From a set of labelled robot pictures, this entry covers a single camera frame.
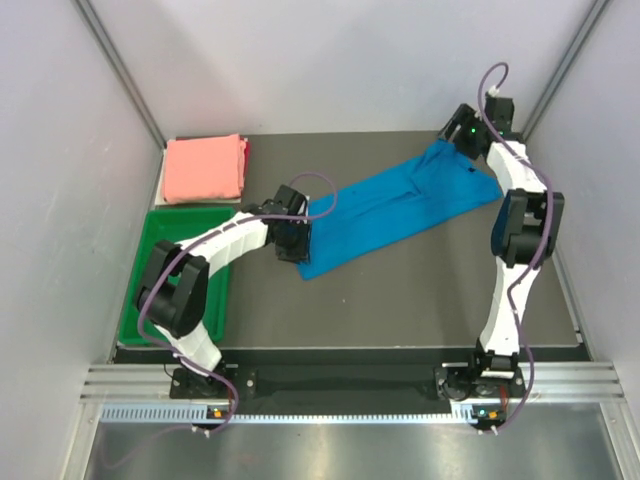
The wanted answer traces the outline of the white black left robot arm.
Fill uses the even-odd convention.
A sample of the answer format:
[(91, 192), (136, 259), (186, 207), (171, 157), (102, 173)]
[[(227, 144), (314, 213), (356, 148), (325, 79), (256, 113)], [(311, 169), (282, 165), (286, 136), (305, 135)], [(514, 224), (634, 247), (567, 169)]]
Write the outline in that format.
[(309, 261), (308, 214), (309, 197), (282, 185), (273, 198), (196, 237), (153, 245), (133, 297), (137, 329), (182, 363), (172, 377), (178, 388), (200, 398), (230, 390), (222, 353), (204, 324), (210, 278), (270, 244), (281, 261)]

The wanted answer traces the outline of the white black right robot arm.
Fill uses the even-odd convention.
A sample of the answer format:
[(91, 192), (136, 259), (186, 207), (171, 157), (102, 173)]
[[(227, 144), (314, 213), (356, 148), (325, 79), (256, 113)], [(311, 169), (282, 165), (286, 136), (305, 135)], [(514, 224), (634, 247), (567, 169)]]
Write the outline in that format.
[(533, 282), (552, 255), (565, 199), (549, 190), (512, 130), (514, 102), (496, 92), (481, 97), (483, 107), (460, 105), (440, 138), (494, 173), (503, 201), (491, 232), (497, 272), (487, 323), (466, 369), (449, 369), (443, 389), (464, 397), (494, 395), (521, 382), (521, 326)]

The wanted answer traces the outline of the blue t shirt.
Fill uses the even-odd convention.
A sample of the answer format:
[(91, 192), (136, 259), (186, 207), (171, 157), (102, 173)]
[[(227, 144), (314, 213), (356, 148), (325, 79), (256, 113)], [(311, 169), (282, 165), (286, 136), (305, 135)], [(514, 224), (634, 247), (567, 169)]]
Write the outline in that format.
[(308, 281), (502, 198), (494, 178), (442, 140), (424, 153), (313, 201)]

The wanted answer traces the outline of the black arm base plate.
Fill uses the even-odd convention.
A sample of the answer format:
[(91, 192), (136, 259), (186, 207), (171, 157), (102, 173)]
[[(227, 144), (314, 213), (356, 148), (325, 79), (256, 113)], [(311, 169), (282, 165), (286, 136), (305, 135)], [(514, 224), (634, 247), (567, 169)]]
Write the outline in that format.
[(448, 413), (453, 400), (519, 399), (520, 376), (500, 387), (471, 386), (465, 366), (430, 364), (240, 364), (215, 373), (235, 388), (242, 415), (401, 415)]

